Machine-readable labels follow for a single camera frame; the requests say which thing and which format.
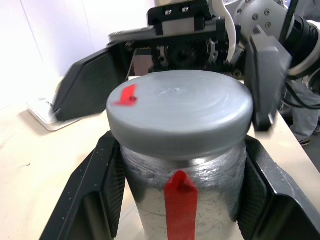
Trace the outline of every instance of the silver jar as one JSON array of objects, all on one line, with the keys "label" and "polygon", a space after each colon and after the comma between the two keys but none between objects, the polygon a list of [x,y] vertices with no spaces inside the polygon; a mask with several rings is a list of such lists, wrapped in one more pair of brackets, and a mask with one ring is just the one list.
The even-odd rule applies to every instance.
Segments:
[{"label": "silver jar", "polygon": [[170,240],[164,188],[178,171],[197,189],[192,239],[232,239],[252,112],[246,87],[214,72],[152,73],[112,92],[110,129],[147,240]]},{"label": "silver jar", "polygon": [[149,157],[125,147],[121,153],[146,240],[168,239],[164,187],[178,170],[198,189],[195,239],[232,239],[247,156],[243,142],[220,155],[185,161]]}]

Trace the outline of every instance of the screw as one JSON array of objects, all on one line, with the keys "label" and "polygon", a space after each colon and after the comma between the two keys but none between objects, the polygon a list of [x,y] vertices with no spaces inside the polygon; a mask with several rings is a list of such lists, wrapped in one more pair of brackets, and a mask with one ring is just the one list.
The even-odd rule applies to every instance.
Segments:
[{"label": "screw", "polygon": [[172,14],[172,10],[167,10],[167,11],[164,12],[164,14],[165,15],[170,15],[170,14]]},{"label": "screw", "polygon": [[189,7],[188,7],[188,6],[182,8],[182,12],[183,12],[183,13],[186,13],[186,12],[188,12],[188,11],[189,11]]},{"label": "screw", "polygon": [[253,21],[257,21],[258,18],[259,18],[259,15],[258,15],[258,14],[254,14],[254,15],[252,16],[252,20],[253,20]]},{"label": "screw", "polygon": [[239,69],[234,70],[233,75],[235,76],[235,78],[242,77],[241,71]]},{"label": "screw", "polygon": [[133,48],[133,44],[132,42],[127,42],[125,45],[124,45],[125,49],[127,49],[129,52],[132,51],[132,48]]}]

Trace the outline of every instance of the gray pants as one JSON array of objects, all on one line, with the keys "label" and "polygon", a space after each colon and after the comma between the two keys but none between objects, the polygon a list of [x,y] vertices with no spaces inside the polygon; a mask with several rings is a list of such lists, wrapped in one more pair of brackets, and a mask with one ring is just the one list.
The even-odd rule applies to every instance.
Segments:
[{"label": "gray pants", "polygon": [[[302,80],[293,81],[291,86],[305,104],[320,104],[320,96],[314,94],[306,85],[302,84]],[[305,140],[313,134],[318,126],[319,116],[320,110],[295,107],[292,109],[293,125],[290,129],[298,141]]]}]

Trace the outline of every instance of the shoe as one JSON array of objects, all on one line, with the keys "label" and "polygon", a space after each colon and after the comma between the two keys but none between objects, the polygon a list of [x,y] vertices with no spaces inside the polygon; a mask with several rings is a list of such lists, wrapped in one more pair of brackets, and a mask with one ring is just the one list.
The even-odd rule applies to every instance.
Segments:
[{"label": "shoe", "polygon": [[311,138],[308,137],[308,138],[306,138],[305,140],[299,141],[299,143],[300,143],[300,145],[301,145],[302,147],[304,147],[304,146],[307,146],[307,145],[310,143],[310,140],[311,140]]},{"label": "shoe", "polygon": [[320,125],[318,125],[316,127],[316,129],[314,130],[313,134],[320,134]]}]

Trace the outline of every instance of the red tab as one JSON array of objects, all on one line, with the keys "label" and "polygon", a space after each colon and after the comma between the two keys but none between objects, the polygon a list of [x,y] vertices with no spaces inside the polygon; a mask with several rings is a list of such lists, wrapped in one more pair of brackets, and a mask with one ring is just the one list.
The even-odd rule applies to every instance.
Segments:
[{"label": "red tab", "polygon": [[125,87],[121,93],[120,101],[115,102],[116,105],[120,106],[133,106],[137,102],[137,98],[135,97],[137,84],[133,84],[131,86]]},{"label": "red tab", "polygon": [[185,172],[165,184],[164,198],[168,240],[195,240],[198,190]]}]

